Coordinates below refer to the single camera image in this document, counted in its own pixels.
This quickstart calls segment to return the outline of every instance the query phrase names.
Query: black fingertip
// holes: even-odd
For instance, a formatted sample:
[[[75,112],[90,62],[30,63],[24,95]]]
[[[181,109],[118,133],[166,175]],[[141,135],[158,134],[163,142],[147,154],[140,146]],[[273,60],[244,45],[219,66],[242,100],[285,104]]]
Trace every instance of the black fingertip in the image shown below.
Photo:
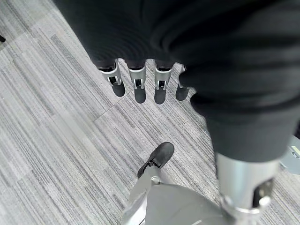
[[[122,82],[120,85],[118,85],[116,82],[113,84],[112,87],[113,92],[116,94],[118,97],[122,97],[125,94],[125,87],[124,83]]]
[[[0,35],[0,42],[5,42],[6,39]]]
[[[164,90],[163,87],[160,87],[159,90],[155,89],[154,101],[156,104],[161,105],[164,103],[165,93],[166,91]]]
[[[188,88],[185,88],[185,87],[181,88],[178,84],[177,90],[176,90],[176,99],[178,101],[183,101],[187,98],[187,96],[188,96]]]
[[[146,89],[141,89],[141,87],[137,87],[135,89],[135,100],[137,103],[144,103],[146,101]]]

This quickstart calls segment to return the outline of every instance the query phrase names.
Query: robotic finger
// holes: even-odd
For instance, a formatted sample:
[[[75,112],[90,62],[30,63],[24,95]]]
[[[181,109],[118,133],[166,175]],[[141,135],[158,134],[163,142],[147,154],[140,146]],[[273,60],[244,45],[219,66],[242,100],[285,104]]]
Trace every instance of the robotic finger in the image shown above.
[[[163,104],[165,101],[166,89],[171,77],[173,62],[155,60],[155,94],[156,104]]]
[[[146,100],[146,60],[125,60],[125,62],[129,68],[129,75],[135,91],[135,100],[141,104]]]
[[[184,65],[182,65],[180,73],[183,73],[184,71],[186,71],[186,67]],[[189,89],[187,87],[182,86],[180,81],[178,81],[178,86],[177,86],[177,90],[176,90],[176,99],[178,101],[183,101],[184,99],[187,98],[188,91],[189,91]]]
[[[97,68],[101,71],[104,78],[109,82],[116,96],[122,97],[125,94],[125,87],[121,78],[118,61],[101,60],[97,64]]]

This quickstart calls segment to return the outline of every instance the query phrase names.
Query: black fabric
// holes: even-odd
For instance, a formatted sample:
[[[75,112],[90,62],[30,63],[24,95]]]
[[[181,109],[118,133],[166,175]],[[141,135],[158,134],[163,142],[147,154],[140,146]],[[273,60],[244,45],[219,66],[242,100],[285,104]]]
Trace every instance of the black fabric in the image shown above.
[[[55,0],[92,61],[187,66],[214,150],[244,161],[283,155],[300,118],[299,0]]]
[[[145,66],[146,60],[125,60],[129,69],[142,69]]]

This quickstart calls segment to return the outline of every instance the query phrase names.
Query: black sleeve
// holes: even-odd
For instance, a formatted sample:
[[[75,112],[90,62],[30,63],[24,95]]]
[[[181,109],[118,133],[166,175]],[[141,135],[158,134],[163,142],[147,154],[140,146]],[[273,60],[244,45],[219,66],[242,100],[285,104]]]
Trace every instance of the black sleeve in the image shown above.
[[[185,64],[215,151],[284,154],[300,118],[298,0],[55,1],[91,58]]]

